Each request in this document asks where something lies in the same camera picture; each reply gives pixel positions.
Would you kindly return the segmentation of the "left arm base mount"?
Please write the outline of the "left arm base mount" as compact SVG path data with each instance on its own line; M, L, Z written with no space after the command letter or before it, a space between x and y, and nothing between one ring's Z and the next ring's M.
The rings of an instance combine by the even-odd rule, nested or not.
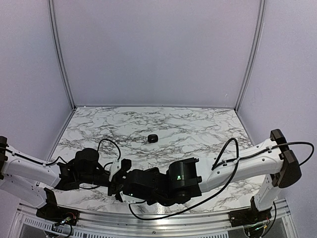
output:
M75 226L78 221L79 211L59 206L52 190L44 188L43 191L45 193L44 204L37 208L36 216L59 224L64 221L64 223Z

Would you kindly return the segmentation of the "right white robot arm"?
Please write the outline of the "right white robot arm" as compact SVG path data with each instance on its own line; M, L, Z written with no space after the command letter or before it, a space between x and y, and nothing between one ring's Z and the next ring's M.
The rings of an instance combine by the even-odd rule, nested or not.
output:
M147 202L162 206L183 204L227 183L266 175L267 182L253 198L245 217L256 222L272 206L280 190L302 176L294 152L280 129L264 142L238 154L219 155L215 160L189 158L171 163L166 173L158 168L134 169L127 173L118 195L125 203Z

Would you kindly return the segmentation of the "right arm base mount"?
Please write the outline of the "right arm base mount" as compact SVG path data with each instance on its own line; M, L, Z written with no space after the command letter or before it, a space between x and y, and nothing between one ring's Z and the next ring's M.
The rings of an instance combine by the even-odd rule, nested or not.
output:
M229 221L232 227L253 225L262 222L267 218L271 218L270 206L268 209L259 210L255 203L255 197L250 200L251 206L249 208L234 210L229 212Z

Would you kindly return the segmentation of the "black earbud charging case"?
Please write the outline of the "black earbud charging case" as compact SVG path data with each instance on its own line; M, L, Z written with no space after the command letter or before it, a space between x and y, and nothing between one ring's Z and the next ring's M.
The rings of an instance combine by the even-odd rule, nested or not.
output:
M156 134L150 134L150 135L148 135L147 140L149 143L156 143L156 142L158 142L159 137Z

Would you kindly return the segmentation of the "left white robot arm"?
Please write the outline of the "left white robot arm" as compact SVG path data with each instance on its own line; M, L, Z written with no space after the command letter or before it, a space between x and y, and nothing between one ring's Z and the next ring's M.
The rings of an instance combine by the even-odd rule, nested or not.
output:
M43 188L36 188L34 181L39 181L57 190L78 189L87 183L110 189L109 195L117 192L131 163L118 158L110 164L109 171L99 163L99 153L93 148L76 152L74 159L67 163L59 161L45 162L28 156L7 143L7 138L0 138L0 188L35 208L42 208L51 220L59 220L63 213L61 207L49 201L54 193Z

